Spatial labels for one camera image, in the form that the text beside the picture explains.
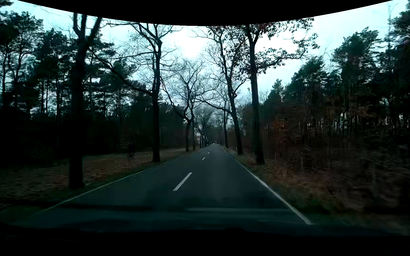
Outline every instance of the sky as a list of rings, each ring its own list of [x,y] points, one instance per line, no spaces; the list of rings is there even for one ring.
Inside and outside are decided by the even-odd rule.
[[[22,1],[15,0],[13,2],[12,6],[3,7],[1,10],[13,10],[15,12],[28,11],[36,18],[44,20],[44,28],[46,30],[53,27],[55,30],[61,30],[65,34],[73,34],[71,12]],[[369,27],[370,30],[378,30],[379,37],[384,37],[385,33],[388,31],[388,5],[391,5],[391,9],[393,9],[391,13],[393,18],[405,10],[407,2],[407,0],[393,0],[358,9],[316,16],[312,23],[312,29],[308,32],[308,35],[311,35],[312,33],[318,34],[316,43],[320,48],[310,51],[310,54],[323,55],[325,63],[329,65],[329,56],[333,52],[333,49],[342,44],[344,37],[348,37],[354,32],[360,32],[365,27]],[[88,17],[88,28],[92,28],[94,19],[94,17]],[[169,34],[163,42],[163,47],[170,48],[175,46],[178,48],[177,55],[187,58],[196,57],[202,50],[202,47],[205,46],[207,39],[194,37],[195,34],[192,31],[193,29],[193,26],[185,26],[180,32]],[[105,26],[101,30],[103,34],[102,39],[104,41],[112,41],[117,45],[125,43],[128,38],[128,30],[129,28],[127,26]],[[285,40],[285,38],[290,37],[291,34],[286,33],[281,34],[278,38],[272,38],[271,40],[268,38],[262,38],[257,42],[256,51],[263,49],[263,47],[282,47],[289,52],[292,52],[295,48],[293,48],[288,40]],[[285,66],[269,69],[266,74],[260,74],[257,79],[259,92],[270,90],[276,79],[281,79],[282,84],[287,85],[293,74],[299,70],[304,62],[304,60],[288,60],[285,61]],[[249,82],[242,85],[242,92],[248,93],[247,87],[250,87]]]

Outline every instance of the bare tree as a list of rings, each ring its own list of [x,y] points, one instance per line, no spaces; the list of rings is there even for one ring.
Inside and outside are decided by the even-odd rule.
[[[238,65],[242,61],[242,54],[246,47],[246,38],[244,35],[230,37],[232,35],[227,29],[221,26],[207,26],[206,30],[199,30],[196,32],[197,37],[208,38],[211,43],[205,49],[203,58],[210,64],[216,67],[212,73],[215,81],[224,81],[227,85],[227,96],[229,99],[230,108],[223,108],[222,106],[211,103],[216,98],[216,94],[202,97],[201,101],[220,110],[227,111],[231,114],[235,125],[235,135],[237,141],[237,152],[243,154],[242,138],[240,125],[236,115],[235,98],[237,97],[238,89],[247,78],[238,73]]]
[[[165,57],[169,55],[173,50],[162,52],[162,39],[170,33],[175,31],[174,26],[161,25],[161,24],[142,24],[140,22],[127,22],[116,21],[108,22],[110,26],[124,26],[129,25],[135,30],[135,34],[132,36],[133,45],[129,45],[125,50],[123,56],[118,59],[125,59],[132,63],[135,63],[141,69],[145,69],[152,73],[151,81],[144,81],[145,84],[151,84],[150,89],[136,87],[134,83],[131,83],[127,78],[115,71],[112,63],[109,60],[103,60],[97,55],[95,57],[100,60],[108,69],[117,74],[125,84],[130,86],[133,90],[141,91],[151,96],[153,104],[153,162],[160,161],[159,155],[159,90],[161,88],[161,70],[169,71],[171,65],[165,63]]]
[[[78,36],[77,55],[75,65],[71,70],[72,81],[72,100],[71,100],[71,117],[74,122],[72,125],[72,148],[69,160],[69,188],[78,189],[84,186],[83,184],[83,78],[85,76],[85,56],[86,53],[99,30],[102,18],[97,18],[90,35],[85,36],[87,16],[82,15],[82,23],[80,28],[77,24],[77,13],[73,17],[73,29]]]
[[[169,98],[170,104],[175,109],[175,112],[187,122],[186,151],[189,150],[188,136],[191,124],[192,138],[194,138],[195,134],[194,129],[196,125],[194,125],[194,109],[201,104],[197,99],[201,95],[215,90],[215,87],[207,82],[207,75],[202,72],[204,68],[205,62],[203,59],[182,59],[174,68],[174,74],[170,79],[171,83],[169,83],[168,88],[165,85],[163,88]],[[184,106],[182,112],[179,111],[179,104],[176,106],[175,102],[179,102]],[[193,150],[196,149],[195,142],[193,142],[192,147]]]
[[[200,146],[205,147],[208,144],[208,128],[213,125],[212,118],[215,108],[209,105],[200,105],[196,110],[197,130],[200,132]]]

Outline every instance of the center line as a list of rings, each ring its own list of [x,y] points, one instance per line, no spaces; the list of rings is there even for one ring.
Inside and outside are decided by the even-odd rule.
[[[183,183],[186,181],[187,178],[189,178],[189,176],[190,176],[191,174],[192,174],[192,173],[189,173],[189,174],[178,184],[178,186],[176,186],[176,188],[174,188],[174,191],[177,191],[177,190],[179,189],[179,187],[181,187],[181,185],[183,185]]]

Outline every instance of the road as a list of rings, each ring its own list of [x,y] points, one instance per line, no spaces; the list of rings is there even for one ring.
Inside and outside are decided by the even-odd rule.
[[[276,225],[298,230],[309,226],[308,219],[282,200],[220,145],[213,144],[92,190],[17,225],[100,232]]]

